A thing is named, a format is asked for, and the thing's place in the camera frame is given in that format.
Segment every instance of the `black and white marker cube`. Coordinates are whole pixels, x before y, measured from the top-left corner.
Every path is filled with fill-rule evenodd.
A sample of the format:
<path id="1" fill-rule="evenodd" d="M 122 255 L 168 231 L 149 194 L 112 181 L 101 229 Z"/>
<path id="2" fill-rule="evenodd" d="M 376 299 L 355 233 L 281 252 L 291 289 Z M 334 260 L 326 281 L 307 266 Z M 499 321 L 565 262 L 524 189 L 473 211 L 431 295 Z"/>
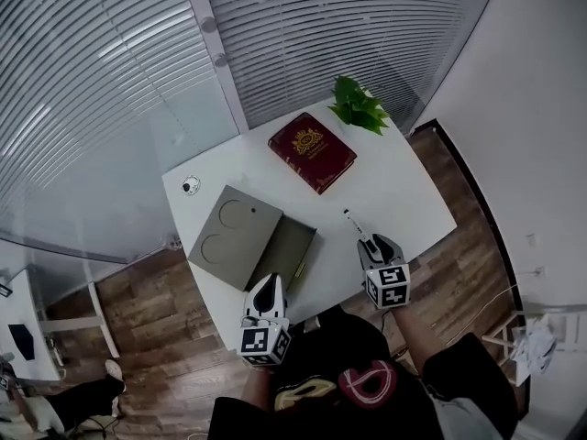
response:
<path id="1" fill-rule="evenodd" d="M 251 365 L 280 365 L 291 341 L 281 324 L 241 327 L 237 353 Z"/>
<path id="2" fill-rule="evenodd" d="M 410 269 L 407 264 L 369 269 L 365 290 L 378 308 L 394 308 L 410 302 Z"/>

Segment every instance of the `black sleeve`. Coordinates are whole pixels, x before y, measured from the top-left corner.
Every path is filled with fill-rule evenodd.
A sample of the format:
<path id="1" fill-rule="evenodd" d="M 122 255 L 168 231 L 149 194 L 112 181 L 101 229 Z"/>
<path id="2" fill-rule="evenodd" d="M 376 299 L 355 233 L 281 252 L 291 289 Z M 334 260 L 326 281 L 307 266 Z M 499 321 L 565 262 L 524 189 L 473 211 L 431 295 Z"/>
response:
<path id="1" fill-rule="evenodd" d="M 429 358 L 423 371 L 431 392 L 447 400 L 470 399 L 503 438 L 512 437 L 517 424 L 514 390 L 473 333 Z"/>
<path id="2" fill-rule="evenodd" d="M 275 438 L 273 419 L 256 406 L 235 398 L 218 398 L 214 404 L 208 438 Z"/>

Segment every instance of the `person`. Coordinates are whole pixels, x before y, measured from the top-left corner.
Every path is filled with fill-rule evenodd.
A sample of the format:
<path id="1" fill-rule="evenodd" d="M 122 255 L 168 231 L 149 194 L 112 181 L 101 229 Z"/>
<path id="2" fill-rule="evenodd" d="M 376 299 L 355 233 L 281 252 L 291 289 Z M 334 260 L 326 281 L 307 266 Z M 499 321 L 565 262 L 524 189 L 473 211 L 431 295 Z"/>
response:
<path id="1" fill-rule="evenodd" d="M 9 379 L 12 401 L 0 403 L 0 435 L 16 440 L 47 438 L 64 435 L 93 415 L 119 414 L 118 396 L 126 390 L 122 369 L 107 360 L 105 371 L 103 379 L 45 397 L 23 398 Z"/>
<path id="2" fill-rule="evenodd" d="M 283 363 L 254 368 L 240 400 L 216 400 L 208 438 L 507 439 L 505 375 L 473 335 L 448 348 L 408 306 L 392 310 L 420 378 L 372 324 L 337 306 L 296 334 Z"/>

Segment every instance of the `green plant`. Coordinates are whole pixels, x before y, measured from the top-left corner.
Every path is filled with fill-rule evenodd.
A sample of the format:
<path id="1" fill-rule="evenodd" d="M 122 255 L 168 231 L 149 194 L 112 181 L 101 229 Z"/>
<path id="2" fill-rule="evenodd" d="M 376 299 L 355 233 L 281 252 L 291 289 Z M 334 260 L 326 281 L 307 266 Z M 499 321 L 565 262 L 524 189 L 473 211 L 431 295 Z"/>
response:
<path id="1" fill-rule="evenodd" d="M 360 85 L 349 77 L 338 77 L 334 85 L 337 103 L 329 108 L 345 124 L 360 126 L 381 135 L 388 127 L 383 119 L 389 115 L 382 110 L 381 101 L 365 94 Z"/>

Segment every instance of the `black baseboard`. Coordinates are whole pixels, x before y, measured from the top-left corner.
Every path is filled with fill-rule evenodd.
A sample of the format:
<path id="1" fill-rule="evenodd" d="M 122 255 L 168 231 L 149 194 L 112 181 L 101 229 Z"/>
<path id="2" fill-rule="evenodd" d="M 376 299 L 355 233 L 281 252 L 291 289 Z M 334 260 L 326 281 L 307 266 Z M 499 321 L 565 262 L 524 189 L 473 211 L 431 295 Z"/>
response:
<path id="1" fill-rule="evenodd" d="M 447 134 L 445 129 L 439 124 L 439 122 L 436 119 L 433 119 L 429 122 L 426 122 L 422 126 L 416 127 L 414 129 L 414 132 L 412 133 L 412 136 L 415 136 L 419 132 L 422 132 L 423 130 L 427 130 L 429 128 L 433 128 L 435 130 L 438 137 L 440 138 L 440 140 L 442 140 L 442 143 L 445 145 L 445 147 L 449 151 L 450 155 L 452 156 L 452 158 L 455 160 L 455 162 L 459 166 L 459 169 L 462 172 L 462 175 L 467 180 L 469 187 L 471 187 L 471 190 L 472 190 L 473 194 L 475 195 L 475 199 L 477 199 L 477 202 L 479 203 L 479 206 L 481 207 L 483 214 L 485 215 L 485 218 L 487 219 L 487 222 L 489 223 L 489 227 L 491 228 L 492 233 L 493 233 L 493 238 L 495 239 L 495 243 L 497 243 L 499 253 L 502 257 L 502 261 L 504 262 L 505 273 L 507 274 L 507 278 L 510 282 L 510 285 L 512 286 L 512 295 L 514 297 L 514 306 L 515 306 L 516 310 L 519 310 L 519 311 L 523 310 L 524 308 L 522 306 L 522 297 L 520 296 L 520 291 L 519 291 L 519 288 L 517 287 L 517 279 L 515 277 L 514 266 L 512 265 L 512 260 L 510 259 L 510 256 L 507 253 L 507 248 L 505 247 L 504 238 L 502 237 L 502 234 L 499 231 L 497 223 L 495 222 L 495 218 L 493 217 L 492 211 L 489 208 L 489 204 L 487 204 L 487 201 L 485 200 L 485 197 L 483 196 L 483 194 L 481 192 L 479 184 L 477 184 L 477 182 L 475 181 L 475 178 L 473 177 L 471 170 L 467 166 L 467 163 L 465 162 L 463 157 L 460 155 L 459 151 L 457 150 L 457 147 L 455 146 L 454 143 L 452 143 L 452 140 L 450 139 L 449 135 Z M 526 318 L 523 315 L 520 315 L 518 317 L 518 323 L 521 326 L 525 326 L 526 325 Z M 523 418 L 528 413 L 528 409 L 530 407 L 530 378 L 528 378 L 526 380 L 525 385 L 526 385 L 526 398 L 524 399 L 524 410 L 522 411 L 522 413 L 520 415 L 520 419 Z"/>

